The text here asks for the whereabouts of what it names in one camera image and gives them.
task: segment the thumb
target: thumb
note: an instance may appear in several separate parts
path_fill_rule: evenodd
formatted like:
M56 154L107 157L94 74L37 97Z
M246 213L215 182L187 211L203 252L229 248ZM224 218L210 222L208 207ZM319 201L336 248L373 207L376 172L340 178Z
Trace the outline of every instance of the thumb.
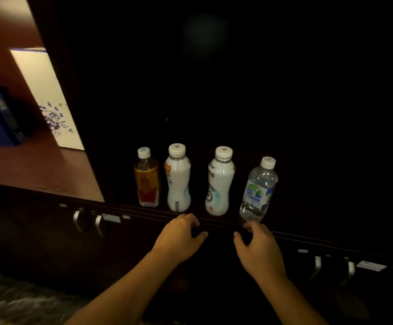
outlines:
M197 237L195 237L193 239L194 244L196 245L196 250L199 249L199 247L204 242L204 240L207 238L207 236L209 236L209 233L207 233L206 231L203 231L202 233L200 233Z
M234 245L236 246L237 255L240 257L242 252L245 251L246 245L243 243L242 236L237 231L234 232Z

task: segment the forearm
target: forearm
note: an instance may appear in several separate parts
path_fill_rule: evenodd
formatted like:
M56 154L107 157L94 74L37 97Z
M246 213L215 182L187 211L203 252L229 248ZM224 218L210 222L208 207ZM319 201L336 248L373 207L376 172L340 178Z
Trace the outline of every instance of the forearm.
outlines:
M148 253L127 275L78 311L66 325L136 324L176 267L167 256Z
M287 278L274 280L265 276L257 283L283 325L327 325Z

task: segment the hand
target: hand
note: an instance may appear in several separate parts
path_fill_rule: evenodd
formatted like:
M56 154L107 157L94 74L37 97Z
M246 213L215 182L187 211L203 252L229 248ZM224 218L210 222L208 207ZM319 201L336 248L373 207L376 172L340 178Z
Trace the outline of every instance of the hand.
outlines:
M165 226L152 251L165 254L178 265L192 257L209 235L203 231L197 237L192 238L190 229L198 226L199 221L192 213L180 214Z
M242 237L236 231L234 233L234 245L245 270L256 282L265 279L287 278L281 251L269 229L264 224L259 224L256 221L248 221L244 227L252 230L251 243L246 246Z

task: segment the person's left arm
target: person's left arm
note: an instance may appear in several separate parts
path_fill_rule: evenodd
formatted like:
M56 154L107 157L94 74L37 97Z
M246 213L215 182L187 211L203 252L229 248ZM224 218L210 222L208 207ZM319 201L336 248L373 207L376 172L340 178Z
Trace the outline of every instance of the person's left arm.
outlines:
M136 324L164 280L208 236L205 231L192 238L190 229L194 226L199 226L199 221L193 214L173 219L141 262L79 310L66 325Z

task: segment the lavender illustration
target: lavender illustration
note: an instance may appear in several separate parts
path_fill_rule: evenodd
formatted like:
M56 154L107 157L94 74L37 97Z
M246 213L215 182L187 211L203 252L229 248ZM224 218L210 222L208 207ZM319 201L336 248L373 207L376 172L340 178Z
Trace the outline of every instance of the lavender illustration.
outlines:
M74 133L73 129L66 125L66 122L63 121L63 113L59 112L59 108L57 106L52 107L50 102L47 102L49 108L39 105L41 112L46 120L47 126L52 130L53 134L59 135L61 134L61 128L66 129L67 131Z

